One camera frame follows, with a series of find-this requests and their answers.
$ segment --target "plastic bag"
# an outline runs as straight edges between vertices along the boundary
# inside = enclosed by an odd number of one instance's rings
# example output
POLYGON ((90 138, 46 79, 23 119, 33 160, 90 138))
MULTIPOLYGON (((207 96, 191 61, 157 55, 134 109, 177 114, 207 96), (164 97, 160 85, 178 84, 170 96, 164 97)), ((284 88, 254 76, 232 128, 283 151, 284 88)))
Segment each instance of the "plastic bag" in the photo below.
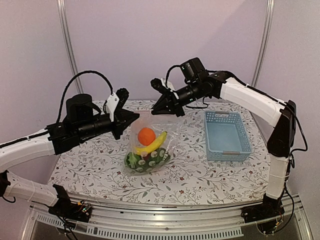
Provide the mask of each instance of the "plastic bag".
POLYGON ((138 113, 139 119, 131 124, 124 166, 129 173, 140 175, 158 171, 173 159, 184 119, 175 115, 152 115, 149 111, 138 113))

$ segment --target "plastic basket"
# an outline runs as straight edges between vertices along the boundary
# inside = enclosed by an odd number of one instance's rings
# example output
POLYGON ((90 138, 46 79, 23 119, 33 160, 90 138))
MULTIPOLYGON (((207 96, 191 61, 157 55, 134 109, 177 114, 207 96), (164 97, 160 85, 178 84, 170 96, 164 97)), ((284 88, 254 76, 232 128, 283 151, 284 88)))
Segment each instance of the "plastic basket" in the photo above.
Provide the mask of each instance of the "plastic basket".
POLYGON ((237 112, 205 112, 205 144, 208 161, 242 162, 251 153, 251 144, 237 112))

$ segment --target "vertical metal rail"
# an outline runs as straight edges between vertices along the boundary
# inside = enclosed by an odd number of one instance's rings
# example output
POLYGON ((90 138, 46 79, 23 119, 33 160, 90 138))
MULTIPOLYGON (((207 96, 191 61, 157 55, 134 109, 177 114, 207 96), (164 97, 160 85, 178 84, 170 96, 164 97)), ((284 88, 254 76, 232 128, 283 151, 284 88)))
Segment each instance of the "vertical metal rail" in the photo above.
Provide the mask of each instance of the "vertical metal rail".
MULTIPOLYGON (((68 55, 71 71, 74 76, 78 73, 78 68, 77 68, 76 59, 75 59, 74 51, 71 44, 65 1, 57 0, 57 4, 58 4, 58 12, 60 17, 60 23, 61 23, 62 34, 64 38, 64 43, 65 43, 65 48, 68 55)), ((75 86, 78 94, 82 94, 84 90, 83 90, 80 78, 78 77, 74 82, 75 82, 75 86)))
POLYGON ((267 44, 268 44, 268 39, 269 39, 270 29, 272 24, 272 18, 274 14, 274 6, 275 6, 275 0, 268 0, 260 51, 259 51, 256 65, 255 65, 255 70, 254 70, 253 79, 251 83, 252 87, 254 88, 258 84, 259 75, 261 72, 262 64, 263 64, 266 49, 267 49, 267 44))

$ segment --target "clear plastic bag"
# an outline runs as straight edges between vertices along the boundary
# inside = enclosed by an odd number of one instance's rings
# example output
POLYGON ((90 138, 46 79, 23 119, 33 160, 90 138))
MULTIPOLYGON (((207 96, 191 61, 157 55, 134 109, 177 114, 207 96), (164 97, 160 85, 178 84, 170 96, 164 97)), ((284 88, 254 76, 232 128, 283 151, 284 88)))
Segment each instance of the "clear plastic bag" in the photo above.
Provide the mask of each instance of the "clear plastic bag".
POLYGON ((140 117, 131 124, 124 166, 129 173, 140 175, 158 171, 173 159, 184 119, 149 111, 138 113, 140 117))

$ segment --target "tabletop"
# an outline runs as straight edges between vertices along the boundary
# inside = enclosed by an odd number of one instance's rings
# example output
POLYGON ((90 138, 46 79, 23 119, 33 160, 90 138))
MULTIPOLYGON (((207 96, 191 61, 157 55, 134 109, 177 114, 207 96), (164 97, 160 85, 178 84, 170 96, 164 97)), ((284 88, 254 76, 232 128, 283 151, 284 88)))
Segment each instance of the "tabletop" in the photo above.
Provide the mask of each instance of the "tabletop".
MULTIPOLYGON (((95 103, 101 108, 104 102, 95 103)), ((124 108, 150 110, 154 103, 128 100, 124 108)), ((186 108, 175 157, 146 175, 130 175, 124 169, 129 133, 130 128, 120 140, 102 134, 63 153, 49 182, 85 196, 162 205, 250 202, 261 200, 267 190, 270 157, 251 113, 239 105, 210 102, 204 110, 186 108), (245 161, 207 161, 204 112, 210 110, 240 113, 252 147, 245 161)))

